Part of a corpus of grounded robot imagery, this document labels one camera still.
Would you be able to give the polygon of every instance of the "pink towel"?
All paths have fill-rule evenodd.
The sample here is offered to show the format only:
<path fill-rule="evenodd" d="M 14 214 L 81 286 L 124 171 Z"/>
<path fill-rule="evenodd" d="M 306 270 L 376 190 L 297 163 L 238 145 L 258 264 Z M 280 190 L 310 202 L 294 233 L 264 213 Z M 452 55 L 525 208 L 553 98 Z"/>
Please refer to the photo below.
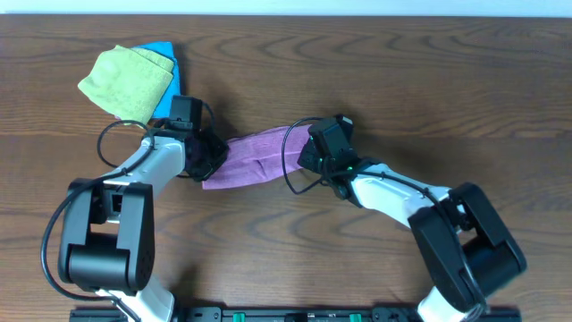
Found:
<path fill-rule="evenodd" d="M 286 172 L 291 173 L 301 168 L 298 158 L 302 148 L 309 139 L 304 125 L 294 128 L 284 151 Z M 247 186 L 255 183 L 269 182 L 282 176 L 282 140 L 288 130 L 282 126 L 244 138 L 230 139 L 229 155 L 224 164 L 203 182 L 203 189 L 227 189 Z"/>

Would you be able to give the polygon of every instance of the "green cloth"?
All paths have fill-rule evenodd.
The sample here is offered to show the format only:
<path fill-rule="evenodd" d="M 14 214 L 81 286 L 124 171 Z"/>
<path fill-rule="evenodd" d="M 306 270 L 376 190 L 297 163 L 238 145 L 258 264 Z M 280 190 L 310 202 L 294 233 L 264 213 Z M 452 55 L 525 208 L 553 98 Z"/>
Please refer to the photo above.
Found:
<path fill-rule="evenodd" d="M 107 113 L 147 123 L 172 80 L 174 62 L 143 48 L 119 45 L 99 55 L 78 88 Z"/>

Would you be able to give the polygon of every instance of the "white backdrop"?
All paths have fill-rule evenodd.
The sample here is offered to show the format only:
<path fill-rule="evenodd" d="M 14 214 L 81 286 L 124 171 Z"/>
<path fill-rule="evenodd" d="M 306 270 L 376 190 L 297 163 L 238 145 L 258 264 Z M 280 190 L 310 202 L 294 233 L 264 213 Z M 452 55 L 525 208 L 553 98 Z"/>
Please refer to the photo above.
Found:
<path fill-rule="evenodd" d="M 572 0 L 0 0 L 0 13 L 572 17 Z"/>

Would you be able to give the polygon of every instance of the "wood grain surface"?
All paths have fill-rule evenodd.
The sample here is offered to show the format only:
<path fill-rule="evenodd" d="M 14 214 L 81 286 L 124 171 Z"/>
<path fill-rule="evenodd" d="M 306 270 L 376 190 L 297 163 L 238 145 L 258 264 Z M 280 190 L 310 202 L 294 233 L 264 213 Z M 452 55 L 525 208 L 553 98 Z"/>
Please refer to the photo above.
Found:
<path fill-rule="evenodd" d="M 479 184 L 529 263 L 491 302 L 525 321 L 570 320 L 572 21 L 2 15 L 1 321 L 65 321 L 82 304 L 50 289 L 38 260 L 68 183 L 109 171 L 95 147 L 114 119 L 77 84 L 102 51 L 159 40 L 175 44 L 183 88 L 210 103 L 225 138 L 344 113 L 360 154 L 421 181 Z M 105 154 L 121 162 L 135 132 L 111 133 Z M 323 187 L 175 179 L 155 220 L 155 273 L 187 303 L 417 303 L 432 286 L 410 232 Z"/>

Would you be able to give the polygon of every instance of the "folded cloth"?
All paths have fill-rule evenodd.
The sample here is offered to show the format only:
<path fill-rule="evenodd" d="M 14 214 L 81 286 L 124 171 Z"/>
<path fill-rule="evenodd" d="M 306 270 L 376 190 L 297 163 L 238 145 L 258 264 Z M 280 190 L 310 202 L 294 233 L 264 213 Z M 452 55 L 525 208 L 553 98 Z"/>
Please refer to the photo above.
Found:
<path fill-rule="evenodd" d="M 294 128 L 288 135 L 284 161 L 286 172 L 301 168 L 298 165 L 310 125 Z M 288 126 L 263 131 L 244 138 L 228 140 L 229 154 L 224 164 L 203 182 L 203 189 L 227 189 L 269 182 L 282 176 L 282 140 Z"/>
<path fill-rule="evenodd" d="M 151 50 L 118 45 L 99 55 L 78 88 L 107 113 L 147 123 L 171 83 L 173 67 Z"/>
<path fill-rule="evenodd" d="M 169 112 L 171 112 L 171 101 L 172 97 L 175 95 L 181 94 L 181 76 L 179 75 L 179 64 L 177 63 L 177 59 L 175 59 L 175 53 L 172 49 L 172 43 L 168 41 L 158 41 L 154 43 L 149 43 L 145 45 L 136 46 L 136 48 L 145 48 L 148 50 L 152 50 L 158 54 L 161 54 L 167 58 L 169 58 L 173 63 L 174 67 L 172 68 L 172 80 L 171 84 L 161 97 L 161 101 L 156 106 L 155 111 L 153 112 L 152 118 L 164 118 L 169 116 Z"/>

